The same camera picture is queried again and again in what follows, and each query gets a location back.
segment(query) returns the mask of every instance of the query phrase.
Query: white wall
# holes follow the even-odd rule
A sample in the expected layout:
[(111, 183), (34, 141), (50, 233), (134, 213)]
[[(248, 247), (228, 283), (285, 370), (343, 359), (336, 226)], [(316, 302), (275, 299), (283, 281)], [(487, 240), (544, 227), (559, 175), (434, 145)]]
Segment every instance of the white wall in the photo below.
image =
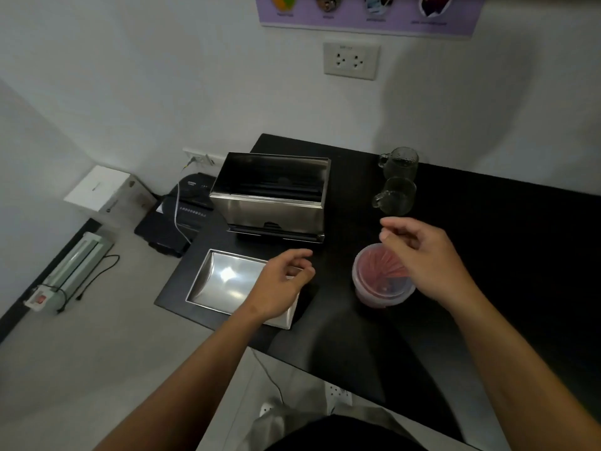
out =
[(91, 167), (0, 80), (0, 316), (86, 222), (62, 199)]
[[(2, 0), (1, 77), (100, 163), (168, 190), (260, 133), (601, 194), (601, 4), (488, 0), (470, 41), (262, 28), (254, 0)], [(382, 45), (375, 82), (325, 39)]]

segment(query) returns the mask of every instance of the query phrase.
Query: plastic container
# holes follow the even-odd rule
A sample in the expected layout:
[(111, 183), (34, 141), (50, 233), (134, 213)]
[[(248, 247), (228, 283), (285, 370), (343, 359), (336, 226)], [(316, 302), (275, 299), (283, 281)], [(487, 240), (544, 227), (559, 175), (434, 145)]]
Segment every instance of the plastic container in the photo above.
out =
[(415, 291), (401, 261), (382, 243), (368, 245), (357, 254), (352, 276), (357, 297), (372, 308), (402, 303)]

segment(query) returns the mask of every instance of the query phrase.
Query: white box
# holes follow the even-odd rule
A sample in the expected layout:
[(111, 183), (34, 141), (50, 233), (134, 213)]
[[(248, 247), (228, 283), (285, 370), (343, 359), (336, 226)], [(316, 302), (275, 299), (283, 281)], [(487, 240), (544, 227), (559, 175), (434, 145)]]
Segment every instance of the white box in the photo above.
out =
[(132, 174), (94, 166), (65, 199), (103, 225), (134, 229), (156, 200)]

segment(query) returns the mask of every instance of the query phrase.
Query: white cable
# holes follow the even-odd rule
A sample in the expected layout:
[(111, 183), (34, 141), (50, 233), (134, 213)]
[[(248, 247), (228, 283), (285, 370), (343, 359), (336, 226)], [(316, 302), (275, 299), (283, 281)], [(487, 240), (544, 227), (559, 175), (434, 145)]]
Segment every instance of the white cable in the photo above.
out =
[(178, 210), (178, 208), (179, 208), (179, 205), (180, 205), (180, 180), (181, 180), (181, 179), (178, 179), (178, 180), (177, 180), (176, 211), (173, 213), (173, 223), (174, 223), (174, 225), (176, 226), (176, 229), (179, 231), (179, 233), (180, 233), (181, 235), (183, 235), (183, 236), (184, 236), (184, 239), (185, 239), (185, 240), (187, 240), (187, 242), (188, 242), (188, 243), (191, 245), (191, 244), (192, 244), (192, 242), (190, 242), (190, 239), (188, 239), (188, 238), (186, 237), (186, 235), (185, 235), (184, 233), (182, 233), (181, 229), (179, 229), (179, 227), (177, 227), (177, 210)]
[(259, 365), (263, 368), (263, 371), (265, 372), (265, 375), (267, 375), (267, 378), (269, 379), (269, 381), (276, 387), (276, 389), (278, 390), (278, 393), (280, 394), (280, 402), (282, 402), (282, 405), (284, 405), (284, 398), (282, 397), (282, 390), (280, 389), (280, 387), (275, 383), (274, 379), (271, 378), (269, 376), (269, 372), (267, 371), (266, 367), (263, 365), (263, 363), (259, 360), (259, 357), (257, 356), (257, 354), (255, 353), (255, 350), (251, 348), (252, 351), (252, 355), (255, 356), (255, 359), (257, 360), (257, 362), (259, 363)]

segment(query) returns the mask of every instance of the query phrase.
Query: mug handle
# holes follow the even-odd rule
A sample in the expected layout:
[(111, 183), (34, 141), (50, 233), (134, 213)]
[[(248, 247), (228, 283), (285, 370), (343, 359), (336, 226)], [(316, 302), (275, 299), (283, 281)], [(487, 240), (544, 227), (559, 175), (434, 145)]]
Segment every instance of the mug handle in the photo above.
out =
[(390, 158), (389, 153), (384, 153), (384, 154), (380, 155), (380, 158), (378, 158), (378, 166), (383, 168), (384, 165), (386, 164), (386, 162), (388, 161), (388, 158)]
[(386, 192), (378, 193), (376, 196), (374, 196), (372, 198), (372, 207), (380, 207), (380, 200), (382, 200), (384, 196), (386, 196)]

